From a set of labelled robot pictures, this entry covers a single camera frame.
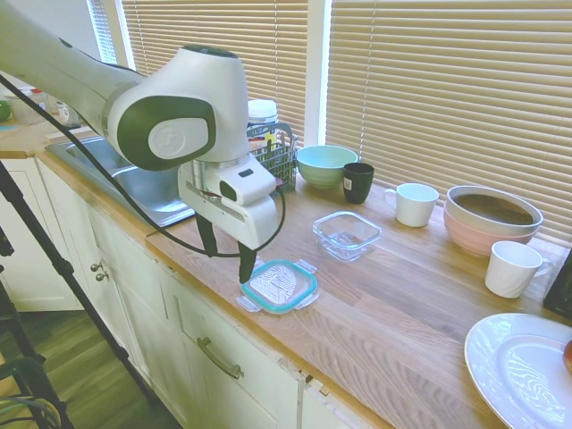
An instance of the drawer handle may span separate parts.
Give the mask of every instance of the drawer handle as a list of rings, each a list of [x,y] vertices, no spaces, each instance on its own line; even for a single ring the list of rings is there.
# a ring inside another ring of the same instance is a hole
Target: drawer handle
[[[226,374],[228,374],[229,376],[231,376],[232,378],[234,378],[235,380],[238,380],[240,378],[241,375],[244,376],[244,374],[242,373],[242,371],[240,370],[240,365],[235,365],[235,366],[231,366],[228,367],[227,365],[225,365],[223,362],[221,362],[221,360],[216,357],[213,352],[211,350],[209,350],[206,346],[208,346],[211,343],[211,339],[208,337],[205,338],[197,338],[197,344],[200,347],[201,350],[203,350],[203,353],[206,354],[206,357],[210,359],[211,362],[213,362],[216,366],[218,366],[220,369],[222,369]]]

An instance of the wall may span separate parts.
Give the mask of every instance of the wall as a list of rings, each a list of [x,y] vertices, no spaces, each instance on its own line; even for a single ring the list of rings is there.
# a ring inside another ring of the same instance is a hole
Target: wall
[[[99,59],[87,0],[8,0],[8,3],[86,54]],[[21,80],[9,79],[17,86],[26,86]],[[3,98],[2,93],[4,87],[0,85],[0,98]]]

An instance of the kitchen counter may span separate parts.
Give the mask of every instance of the kitchen counter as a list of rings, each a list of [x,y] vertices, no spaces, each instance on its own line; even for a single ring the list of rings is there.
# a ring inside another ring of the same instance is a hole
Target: kitchen counter
[[[92,206],[98,206],[108,213],[133,239],[143,243],[146,236],[154,231],[152,227],[121,207],[69,165],[44,150],[47,144],[67,141],[67,138],[57,132],[53,125],[48,122],[34,125],[0,122],[0,126],[14,127],[8,130],[0,129],[0,159],[25,159],[35,156],[88,203]],[[71,133],[79,139],[96,136],[96,133],[88,127],[72,130]]]
[[[28,139],[31,134],[25,133],[31,130],[26,130],[13,136]],[[49,126],[43,130],[50,131]],[[7,131],[0,131],[0,141],[5,142],[2,132]],[[465,253],[448,240],[441,208],[435,209],[427,227],[408,228],[393,219],[380,187],[373,186],[364,205],[353,206],[345,202],[341,189],[317,191],[301,178],[296,192],[286,195],[283,231],[260,256],[265,261],[303,258],[315,265],[320,298],[287,315],[251,314],[235,301],[240,295],[238,260],[193,254],[153,233],[41,147],[26,153],[34,153],[91,205],[103,208],[131,237],[145,242],[157,258],[194,282],[374,427],[505,427],[479,396],[467,371],[463,345],[468,330],[483,317],[503,312],[563,321],[542,308],[553,276],[534,279],[520,299],[490,293],[484,286],[487,260]],[[347,264],[322,251],[312,232],[315,219],[344,209],[383,228],[374,251]],[[194,220],[173,226],[170,232],[201,245]],[[218,232],[217,238],[221,251],[236,251],[228,236]],[[531,245],[557,263],[564,260],[563,248],[541,240]]]
[[[45,135],[54,132],[48,122],[34,125],[0,122],[0,158],[25,159],[44,146]]]

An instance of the stainless steel sink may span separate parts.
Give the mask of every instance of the stainless steel sink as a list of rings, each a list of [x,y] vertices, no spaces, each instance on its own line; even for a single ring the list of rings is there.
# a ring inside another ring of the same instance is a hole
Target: stainless steel sink
[[[127,191],[138,206],[159,226],[169,226],[195,214],[195,211],[183,203],[179,197],[177,168],[163,172],[142,170],[123,159],[101,137],[85,139],[81,142]],[[46,147],[46,150],[137,215],[121,194],[73,143],[56,143]]]

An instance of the black cable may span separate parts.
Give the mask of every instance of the black cable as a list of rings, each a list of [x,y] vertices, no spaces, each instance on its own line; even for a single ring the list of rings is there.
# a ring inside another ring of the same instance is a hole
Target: black cable
[[[30,421],[30,420],[32,422],[36,422],[34,417],[15,417],[15,418],[10,418],[8,420],[4,420],[3,422],[0,422],[0,426],[6,426],[6,425],[9,425],[10,423],[15,423],[15,422],[26,422],[26,421]]]
[[[20,395],[0,398],[0,400],[19,402],[21,404],[27,405],[28,407],[37,408],[40,411],[43,411],[44,414],[49,416],[49,419],[52,420],[53,422],[57,422],[59,420],[58,417],[60,417],[60,416],[57,416],[56,414],[54,414],[54,411],[52,409],[50,409],[48,406],[42,404],[41,402],[36,402],[34,399],[22,398]]]
[[[10,89],[13,92],[13,94],[15,94],[21,101],[23,101],[26,105],[28,105],[31,109],[33,109],[37,114],[39,114],[44,119],[46,119],[48,122],[50,122],[65,137],[67,137],[71,142],[73,142],[73,144],[80,150],[80,152],[96,167],[96,169],[107,179],[107,181],[109,181],[114,186],[114,188],[121,194],[121,196],[123,198],[125,198],[127,203],[133,208],[133,210],[135,210],[135,212],[139,216],[141,216],[143,218],[143,220],[145,222],[147,222],[156,231],[160,232],[166,238],[174,241],[178,245],[183,246],[184,248],[187,248],[189,250],[192,250],[193,252],[197,252],[200,255],[206,255],[206,252],[204,249],[196,248],[195,246],[190,245],[186,241],[183,241],[183,240],[179,239],[178,237],[175,237],[174,235],[172,235],[164,227],[157,225],[155,223],[155,221],[153,221],[153,219],[151,219],[141,209],[141,207],[139,207],[139,205],[131,198],[129,193],[114,179],[114,177],[109,172],[107,172],[107,170],[99,163],[99,161],[97,161],[97,158],[95,158],[91,154],[91,152],[89,152],[86,149],[86,147],[83,146],[83,144],[80,142],[80,140],[78,138],[76,138],[65,127],[63,127],[62,124],[59,123],[51,114],[46,112],[44,109],[42,109],[36,103],[34,103],[32,100],[30,100],[29,97],[22,94],[22,92],[19,89],[17,89],[2,74],[0,74],[0,83],[2,83],[5,87]],[[255,252],[259,252],[260,250],[262,250],[263,248],[268,246],[272,242],[272,240],[274,240],[276,238],[276,236],[278,235],[278,233],[282,229],[282,226],[284,225],[284,220],[286,218],[286,198],[285,198],[284,192],[281,188],[277,188],[277,190],[278,190],[278,193],[280,194],[280,197],[282,199],[282,219],[280,220],[280,223],[278,224],[278,228],[276,229],[274,234],[270,237],[270,239],[268,239],[264,244],[262,244],[258,248],[254,249]],[[240,254],[239,253],[216,253],[216,254],[214,254],[214,256],[215,257],[240,257]]]

